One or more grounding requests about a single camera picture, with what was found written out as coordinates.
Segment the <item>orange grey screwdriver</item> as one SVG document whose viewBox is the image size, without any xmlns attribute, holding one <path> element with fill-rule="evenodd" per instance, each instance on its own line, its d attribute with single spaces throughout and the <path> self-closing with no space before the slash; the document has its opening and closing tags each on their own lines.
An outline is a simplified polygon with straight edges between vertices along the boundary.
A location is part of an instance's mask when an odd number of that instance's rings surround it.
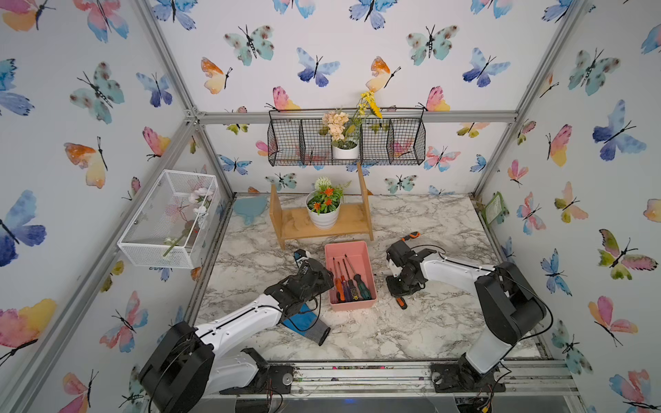
<svg viewBox="0 0 661 413">
<path fill-rule="evenodd" d="M 408 308 L 408 305 L 406 304 L 406 300 L 403 297 L 397 297 L 396 302 L 400 309 L 406 310 Z"/>
</svg>

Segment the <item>orange handled screwdriver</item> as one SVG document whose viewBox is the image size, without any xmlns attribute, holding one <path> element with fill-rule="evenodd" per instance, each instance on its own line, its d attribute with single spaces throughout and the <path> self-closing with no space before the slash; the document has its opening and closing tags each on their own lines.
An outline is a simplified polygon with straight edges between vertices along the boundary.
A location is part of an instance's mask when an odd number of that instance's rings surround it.
<svg viewBox="0 0 661 413">
<path fill-rule="evenodd" d="M 333 264 L 333 273 L 334 273 L 334 283 L 335 283 L 335 288 L 337 290 L 337 302 L 338 303 L 344 303 L 345 301 L 345 296 L 344 296 L 344 288 L 340 279 L 340 275 L 337 270 L 337 262 L 336 259 L 332 259 L 332 264 Z"/>
</svg>

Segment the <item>small orange black screwdriver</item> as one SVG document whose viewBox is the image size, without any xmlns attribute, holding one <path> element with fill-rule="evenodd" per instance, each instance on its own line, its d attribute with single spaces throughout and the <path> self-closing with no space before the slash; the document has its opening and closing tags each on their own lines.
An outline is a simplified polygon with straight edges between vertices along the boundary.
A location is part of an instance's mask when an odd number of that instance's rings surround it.
<svg viewBox="0 0 661 413">
<path fill-rule="evenodd" d="M 409 240 L 417 239 L 418 237 L 420 237 L 420 232 L 411 232 L 405 235 L 404 237 L 402 237 L 402 240 L 409 241 Z"/>
</svg>

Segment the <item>green black screwdriver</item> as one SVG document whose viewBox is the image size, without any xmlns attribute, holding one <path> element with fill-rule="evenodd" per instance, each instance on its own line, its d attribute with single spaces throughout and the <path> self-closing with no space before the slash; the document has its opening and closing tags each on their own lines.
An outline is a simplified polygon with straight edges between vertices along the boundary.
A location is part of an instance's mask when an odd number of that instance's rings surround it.
<svg viewBox="0 0 661 413">
<path fill-rule="evenodd" d="M 348 256 L 345 256 L 345 261 L 346 263 L 349 264 L 349 267 L 351 268 L 351 271 L 353 272 L 353 280 L 358 288 L 359 294 L 362 299 L 365 300 L 370 300 L 372 299 L 372 294 L 370 290 L 368 289 L 367 285 L 364 283 L 363 279 L 361 278 L 361 275 L 357 273 L 355 270 L 353 264 L 351 263 L 350 259 Z"/>
</svg>

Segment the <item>pink plastic storage box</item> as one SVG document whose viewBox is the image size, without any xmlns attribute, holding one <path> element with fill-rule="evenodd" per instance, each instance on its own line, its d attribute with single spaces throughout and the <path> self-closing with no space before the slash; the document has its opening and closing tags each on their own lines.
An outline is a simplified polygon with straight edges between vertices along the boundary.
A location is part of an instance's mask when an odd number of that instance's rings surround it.
<svg viewBox="0 0 661 413">
<path fill-rule="evenodd" d="M 376 304 L 375 277 L 366 242 L 327 244 L 325 259 L 332 273 L 329 301 L 333 311 L 363 310 Z"/>
</svg>

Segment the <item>black yellow screwdriver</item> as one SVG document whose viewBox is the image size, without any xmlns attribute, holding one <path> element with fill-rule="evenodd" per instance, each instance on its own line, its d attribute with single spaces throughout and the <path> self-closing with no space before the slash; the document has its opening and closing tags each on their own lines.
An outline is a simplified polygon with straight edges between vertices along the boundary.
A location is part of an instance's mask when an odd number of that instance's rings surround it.
<svg viewBox="0 0 661 413">
<path fill-rule="evenodd" d="M 358 293 L 356 285 L 354 284 L 353 280 L 350 278 L 350 276 L 348 274 L 349 270 L 348 270 L 347 263 L 346 263 L 345 260 L 343 260 L 343 264 L 344 264 L 345 271 L 347 273 L 347 282 L 349 284 L 349 289 L 350 289 L 351 295 L 353 297 L 353 301 L 359 301 L 361 299 L 361 297 Z"/>
</svg>

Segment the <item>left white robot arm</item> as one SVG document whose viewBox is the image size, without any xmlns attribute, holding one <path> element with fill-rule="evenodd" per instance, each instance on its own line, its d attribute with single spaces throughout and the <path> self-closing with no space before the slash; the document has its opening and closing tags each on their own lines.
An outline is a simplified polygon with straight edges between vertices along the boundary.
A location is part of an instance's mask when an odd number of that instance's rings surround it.
<svg viewBox="0 0 661 413">
<path fill-rule="evenodd" d="M 321 296 L 334 287 L 334 275 L 308 251 L 294 253 L 297 272 L 267 287 L 250 304 L 213 322 L 179 322 L 165 333 L 139 383 L 147 411 L 189 412 L 206 396 L 264 394 L 283 397 L 292 368 L 266 361 L 242 345 L 254 335 L 283 325 L 322 345 L 331 329 L 320 319 Z"/>
</svg>

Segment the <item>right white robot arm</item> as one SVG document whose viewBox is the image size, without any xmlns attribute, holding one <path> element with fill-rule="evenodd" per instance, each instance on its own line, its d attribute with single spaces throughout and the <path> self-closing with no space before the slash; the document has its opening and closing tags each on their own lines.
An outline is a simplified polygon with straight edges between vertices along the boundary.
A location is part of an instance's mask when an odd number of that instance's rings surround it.
<svg viewBox="0 0 661 413">
<path fill-rule="evenodd" d="M 451 285 L 479 300 L 485 330 L 456 363 L 430 368 L 435 392 L 504 392 L 503 380 L 496 377 L 501 361 L 550 314 L 521 270 L 510 262 L 481 266 L 433 249 L 417 251 L 404 240 L 387 249 L 387 263 L 392 271 L 387 288 L 401 308 L 428 282 Z"/>
</svg>

